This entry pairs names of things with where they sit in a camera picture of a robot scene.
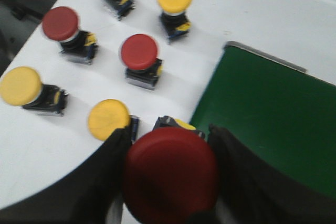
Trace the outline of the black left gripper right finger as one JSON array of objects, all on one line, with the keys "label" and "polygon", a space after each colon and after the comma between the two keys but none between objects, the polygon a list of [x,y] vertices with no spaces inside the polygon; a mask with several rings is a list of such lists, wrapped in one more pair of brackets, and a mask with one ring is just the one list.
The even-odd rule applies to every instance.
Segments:
[{"label": "black left gripper right finger", "polygon": [[228,129],[209,125],[219,194],[239,223],[335,223],[335,200],[282,174]]}]

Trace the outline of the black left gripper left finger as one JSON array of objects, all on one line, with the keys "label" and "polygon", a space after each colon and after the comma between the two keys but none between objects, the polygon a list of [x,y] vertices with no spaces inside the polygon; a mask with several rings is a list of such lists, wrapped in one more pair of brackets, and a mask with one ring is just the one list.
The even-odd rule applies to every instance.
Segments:
[{"label": "black left gripper left finger", "polygon": [[115,130],[67,176],[1,209],[1,223],[121,223],[121,174],[131,144],[128,129]]}]

